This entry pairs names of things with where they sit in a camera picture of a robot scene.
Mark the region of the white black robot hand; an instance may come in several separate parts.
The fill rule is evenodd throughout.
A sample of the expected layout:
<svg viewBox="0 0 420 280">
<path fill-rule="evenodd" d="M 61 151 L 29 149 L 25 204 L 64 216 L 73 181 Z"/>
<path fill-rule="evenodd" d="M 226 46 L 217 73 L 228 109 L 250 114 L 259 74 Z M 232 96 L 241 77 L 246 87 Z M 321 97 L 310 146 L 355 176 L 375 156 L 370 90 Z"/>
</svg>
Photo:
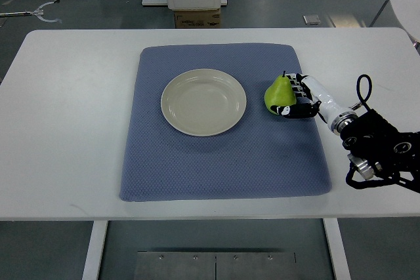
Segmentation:
<svg viewBox="0 0 420 280">
<path fill-rule="evenodd" d="M 285 75 L 291 82 L 297 103 L 286 107 L 278 106 L 278 115 L 287 119 L 304 119 L 318 115 L 335 134 L 340 134 L 345 126 L 358 118 L 352 108 L 339 105 L 315 78 L 300 73 Z"/>
</svg>

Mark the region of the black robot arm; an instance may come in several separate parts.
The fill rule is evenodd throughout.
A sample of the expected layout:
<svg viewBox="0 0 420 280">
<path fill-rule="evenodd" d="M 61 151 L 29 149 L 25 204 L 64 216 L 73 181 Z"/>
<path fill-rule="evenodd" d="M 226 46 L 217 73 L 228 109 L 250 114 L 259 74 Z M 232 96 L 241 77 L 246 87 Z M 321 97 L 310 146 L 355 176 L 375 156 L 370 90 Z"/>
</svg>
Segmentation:
<svg viewBox="0 0 420 280">
<path fill-rule="evenodd" d="M 347 126 L 340 137 L 350 160 L 346 183 L 357 190 L 399 185 L 419 192 L 419 133 L 400 132 L 375 110 Z"/>
</svg>

